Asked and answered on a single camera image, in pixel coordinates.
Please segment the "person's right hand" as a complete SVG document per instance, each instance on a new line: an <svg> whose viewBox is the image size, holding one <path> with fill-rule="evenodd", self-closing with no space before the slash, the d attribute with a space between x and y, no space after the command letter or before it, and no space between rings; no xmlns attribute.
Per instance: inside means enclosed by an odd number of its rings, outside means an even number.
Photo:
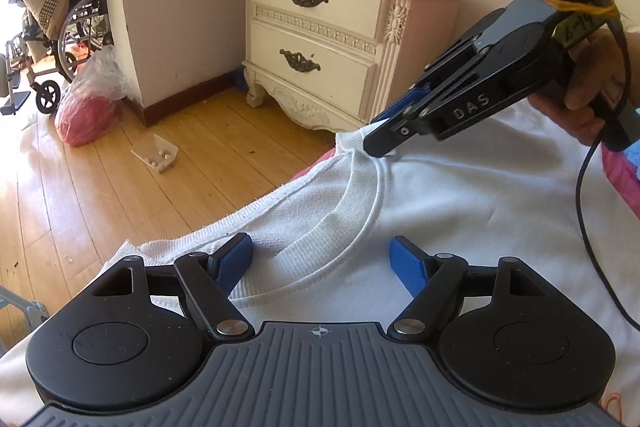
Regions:
<svg viewBox="0 0 640 427"><path fill-rule="evenodd" d="M623 54L607 30L599 30L574 49L573 76L562 102L541 93L529 95L533 108L551 119L582 145L590 146L604 127L604 120L589 106L610 84L616 95L624 81Z"/></svg>

